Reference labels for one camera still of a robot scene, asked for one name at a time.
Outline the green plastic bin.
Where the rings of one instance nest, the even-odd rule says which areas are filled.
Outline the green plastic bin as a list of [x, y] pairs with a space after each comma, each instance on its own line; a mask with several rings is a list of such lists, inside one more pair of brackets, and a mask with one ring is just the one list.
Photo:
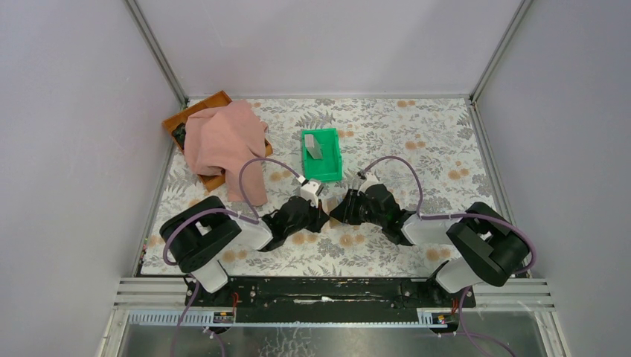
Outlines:
[[[322, 159], [315, 159], [306, 148], [305, 138], [312, 135], [318, 143]], [[303, 171], [307, 179], [322, 182], [341, 181], [343, 176], [342, 153], [339, 135], [335, 128], [308, 129], [301, 132]]]

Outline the grey card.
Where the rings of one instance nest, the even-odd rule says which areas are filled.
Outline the grey card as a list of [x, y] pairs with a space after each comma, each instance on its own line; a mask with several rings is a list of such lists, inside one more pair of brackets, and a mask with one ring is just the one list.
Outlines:
[[313, 134], [304, 135], [304, 148], [313, 160], [322, 160], [321, 146]]

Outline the beige card holder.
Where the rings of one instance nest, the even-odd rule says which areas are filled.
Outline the beige card holder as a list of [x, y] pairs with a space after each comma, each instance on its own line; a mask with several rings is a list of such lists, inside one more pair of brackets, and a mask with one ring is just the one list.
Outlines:
[[336, 229], [341, 225], [341, 222], [333, 218], [331, 211], [335, 209], [343, 200], [342, 196], [331, 196], [326, 198], [322, 203], [323, 211], [329, 216], [328, 226], [329, 229]]

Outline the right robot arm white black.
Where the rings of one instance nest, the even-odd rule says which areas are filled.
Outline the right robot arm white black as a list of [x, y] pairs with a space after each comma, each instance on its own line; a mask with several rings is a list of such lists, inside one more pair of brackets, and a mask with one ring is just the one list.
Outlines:
[[348, 225], [377, 225], [397, 245], [451, 245], [458, 256], [431, 275], [448, 293], [478, 283], [503, 286], [534, 255], [525, 235], [483, 202], [461, 213], [418, 215], [402, 209], [384, 184], [372, 184], [350, 189], [330, 216]]

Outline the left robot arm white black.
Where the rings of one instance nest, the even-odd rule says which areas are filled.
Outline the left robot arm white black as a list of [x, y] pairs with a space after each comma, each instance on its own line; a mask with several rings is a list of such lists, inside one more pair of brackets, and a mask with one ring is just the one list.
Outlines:
[[290, 197], [260, 221], [228, 210], [219, 197], [211, 196], [167, 220], [159, 234], [165, 243], [164, 261], [192, 276], [206, 292], [215, 293], [228, 282], [219, 258], [233, 242], [268, 252], [299, 231], [319, 233], [329, 220], [321, 202], [300, 196]]

